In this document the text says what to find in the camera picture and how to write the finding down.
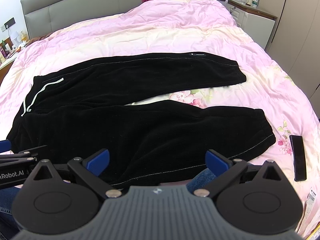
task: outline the blue gripper pad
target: blue gripper pad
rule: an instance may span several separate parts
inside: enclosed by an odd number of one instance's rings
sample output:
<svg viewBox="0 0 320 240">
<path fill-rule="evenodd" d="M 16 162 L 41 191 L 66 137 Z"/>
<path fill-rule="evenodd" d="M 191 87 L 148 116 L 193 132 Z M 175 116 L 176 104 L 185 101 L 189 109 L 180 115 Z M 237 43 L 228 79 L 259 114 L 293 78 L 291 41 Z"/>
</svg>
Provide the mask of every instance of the blue gripper pad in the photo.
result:
<svg viewBox="0 0 320 240">
<path fill-rule="evenodd" d="M 109 165 L 110 155 L 107 149 L 101 149 L 82 161 L 82 165 L 91 173 L 99 176 Z"/>
<path fill-rule="evenodd" d="M 11 150 L 11 142 L 9 140 L 0 141 L 0 153 Z"/>
<path fill-rule="evenodd" d="M 217 177 L 232 167 L 232 161 L 221 156 L 214 150 L 205 153 L 205 164 Z"/>
</svg>

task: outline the black wall switch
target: black wall switch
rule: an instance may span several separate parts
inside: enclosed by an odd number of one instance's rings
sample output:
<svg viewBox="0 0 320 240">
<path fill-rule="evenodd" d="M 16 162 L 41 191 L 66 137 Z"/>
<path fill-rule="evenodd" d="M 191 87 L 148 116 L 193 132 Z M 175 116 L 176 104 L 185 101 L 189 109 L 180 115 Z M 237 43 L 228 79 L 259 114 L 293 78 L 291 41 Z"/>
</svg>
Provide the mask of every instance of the black wall switch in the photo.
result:
<svg viewBox="0 0 320 240">
<path fill-rule="evenodd" d="M 5 28 L 7 29 L 7 28 L 9 28 L 9 27 L 11 27 L 12 25 L 14 25 L 16 22 L 15 22 L 15 20 L 14 20 L 14 18 L 11 18 L 9 21 L 7 21 L 5 24 L 4 24 L 4 26 L 5 26 Z"/>
</svg>

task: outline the bed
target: bed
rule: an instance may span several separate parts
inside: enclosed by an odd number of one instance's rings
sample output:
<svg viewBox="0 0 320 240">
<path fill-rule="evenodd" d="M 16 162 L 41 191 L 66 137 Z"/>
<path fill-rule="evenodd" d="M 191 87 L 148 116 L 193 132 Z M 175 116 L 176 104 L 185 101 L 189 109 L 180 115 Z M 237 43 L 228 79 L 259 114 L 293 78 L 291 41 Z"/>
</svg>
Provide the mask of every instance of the bed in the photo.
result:
<svg viewBox="0 0 320 240">
<path fill-rule="evenodd" d="M 217 0 L 21 0 L 34 42 L 15 60 L 0 86 L 0 140 L 6 139 L 33 77 L 97 57 L 151 52 L 203 51 L 236 60 L 247 82 L 231 87 L 178 91 L 132 104 L 175 100 L 197 107 L 263 109 L 276 143 L 258 158 L 281 167 L 301 201 L 320 192 L 320 125 L 303 92 L 265 51 L 238 28 Z M 289 135 L 302 135 L 308 179 L 294 181 Z M 320 200 L 304 214 L 298 233 L 306 237 L 320 221 Z"/>
</svg>

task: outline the white cabinet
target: white cabinet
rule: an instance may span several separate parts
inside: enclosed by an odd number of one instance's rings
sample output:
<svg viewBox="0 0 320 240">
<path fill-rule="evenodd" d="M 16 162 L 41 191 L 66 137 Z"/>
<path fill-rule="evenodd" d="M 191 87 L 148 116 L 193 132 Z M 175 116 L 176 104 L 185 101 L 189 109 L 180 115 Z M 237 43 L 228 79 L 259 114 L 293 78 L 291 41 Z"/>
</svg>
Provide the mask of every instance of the white cabinet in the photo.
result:
<svg viewBox="0 0 320 240">
<path fill-rule="evenodd" d="M 231 10 L 231 15 L 238 27 L 243 29 L 261 48 L 265 49 L 275 21 L 245 12 L 237 7 Z"/>
</svg>

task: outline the bedside table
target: bedside table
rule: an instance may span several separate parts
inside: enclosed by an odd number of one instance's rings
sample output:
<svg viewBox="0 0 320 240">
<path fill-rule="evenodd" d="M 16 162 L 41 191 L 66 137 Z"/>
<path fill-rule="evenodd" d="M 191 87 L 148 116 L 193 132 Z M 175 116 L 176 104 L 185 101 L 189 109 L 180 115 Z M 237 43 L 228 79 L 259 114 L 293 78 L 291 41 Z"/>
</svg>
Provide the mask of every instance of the bedside table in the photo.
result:
<svg viewBox="0 0 320 240">
<path fill-rule="evenodd" d="M 15 54 L 13 54 L 12 57 L 8 58 L 5 60 L 5 62 L 3 62 L 1 65 L 0 65 L 0 86 L 1 86 L 1 83 L 5 77 L 5 75 L 8 73 L 9 69 L 11 68 L 14 60 L 16 59 L 16 57 L 18 56 L 18 52 L 16 52 Z"/>
<path fill-rule="evenodd" d="M 254 8 L 237 0 L 228 0 L 226 8 L 235 19 L 237 26 L 265 49 L 277 17 L 259 6 Z"/>
</svg>

